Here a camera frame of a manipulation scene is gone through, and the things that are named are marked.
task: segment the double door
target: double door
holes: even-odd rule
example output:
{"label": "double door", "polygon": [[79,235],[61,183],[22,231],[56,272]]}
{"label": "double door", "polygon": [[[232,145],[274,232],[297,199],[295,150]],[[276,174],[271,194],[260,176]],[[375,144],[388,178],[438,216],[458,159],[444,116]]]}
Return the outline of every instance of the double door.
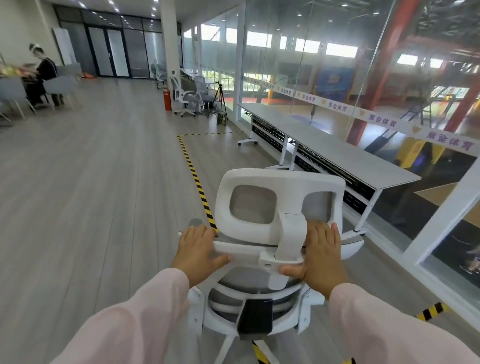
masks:
{"label": "double door", "polygon": [[131,77],[123,32],[107,27],[88,27],[99,76]]}

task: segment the person in black clothing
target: person in black clothing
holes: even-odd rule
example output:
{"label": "person in black clothing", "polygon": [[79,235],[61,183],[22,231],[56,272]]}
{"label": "person in black clothing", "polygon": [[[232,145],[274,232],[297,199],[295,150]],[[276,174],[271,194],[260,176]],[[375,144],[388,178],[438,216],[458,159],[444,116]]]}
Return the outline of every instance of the person in black clothing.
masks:
{"label": "person in black clothing", "polygon": [[[34,57],[40,58],[41,61],[35,70],[26,70],[36,74],[36,81],[26,84],[25,91],[33,106],[38,104],[43,105],[40,97],[46,93],[43,88],[43,82],[57,77],[57,67],[55,66],[55,62],[45,55],[43,49],[38,44],[30,44],[28,49]],[[52,95],[52,99],[55,106],[63,104],[63,97],[61,95]]]}

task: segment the pink shirt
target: pink shirt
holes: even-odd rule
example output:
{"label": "pink shirt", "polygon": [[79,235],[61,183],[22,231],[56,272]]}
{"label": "pink shirt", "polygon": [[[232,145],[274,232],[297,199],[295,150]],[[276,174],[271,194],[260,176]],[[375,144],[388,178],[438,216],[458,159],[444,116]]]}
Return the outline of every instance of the pink shirt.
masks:
{"label": "pink shirt", "polygon": [[[127,302],[89,318],[52,364],[163,362],[168,334],[188,309],[188,289],[182,271],[162,270]],[[335,287],[329,307],[358,364],[480,364],[456,337],[353,284]]]}

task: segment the person's left hand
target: person's left hand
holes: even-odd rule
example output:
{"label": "person's left hand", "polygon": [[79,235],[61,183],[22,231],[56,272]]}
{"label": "person's left hand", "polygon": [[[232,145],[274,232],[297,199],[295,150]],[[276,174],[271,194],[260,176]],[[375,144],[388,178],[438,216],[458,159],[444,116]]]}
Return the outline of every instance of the person's left hand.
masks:
{"label": "person's left hand", "polygon": [[215,230],[208,229],[205,225],[190,226],[180,236],[177,254],[172,260],[171,267],[185,273],[190,288],[203,282],[213,272],[229,263],[228,255],[210,258],[213,239],[216,236]]}

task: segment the grey wood plank floor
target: grey wood plank floor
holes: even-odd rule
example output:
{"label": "grey wood plank floor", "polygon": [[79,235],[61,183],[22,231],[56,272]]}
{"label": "grey wood plank floor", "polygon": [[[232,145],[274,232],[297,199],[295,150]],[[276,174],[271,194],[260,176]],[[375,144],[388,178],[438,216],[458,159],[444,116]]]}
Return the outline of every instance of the grey wood plank floor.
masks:
{"label": "grey wood plank floor", "polygon": [[[184,136],[210,207],[232,168],[275,161],[229,124],[165,113],[147,80],[94,80],[80,104],[42,110],[0,129],[0,362],[48,363],[92,314],[122,302],[169,266],[177,231],[206,216],[176,138]],[[350,279],[405,313],[438,301],[367,242],[346,261]],[[454,313],[432,321],[477,353],[480,336]],[[212,363],[223,337],[196,337],[182,319],[166,363]],[[267,339],[282,363],[339,364],[349,357],[326,306],[301,335]],[[256,363],[235,341],[225,363]]]}

